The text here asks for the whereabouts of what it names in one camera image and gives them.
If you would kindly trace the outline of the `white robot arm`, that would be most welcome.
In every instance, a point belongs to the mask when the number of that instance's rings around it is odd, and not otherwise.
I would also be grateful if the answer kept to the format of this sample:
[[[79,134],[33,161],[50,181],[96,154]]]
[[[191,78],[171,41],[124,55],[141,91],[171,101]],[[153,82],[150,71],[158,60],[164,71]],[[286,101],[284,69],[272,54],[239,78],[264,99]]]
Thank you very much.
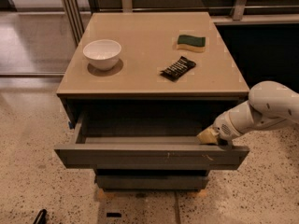
[[[269,131],[299,123],[299,94],[275,81],[254,85],[248,100],[216,117],[197,137],[218,145],[252,131]]]

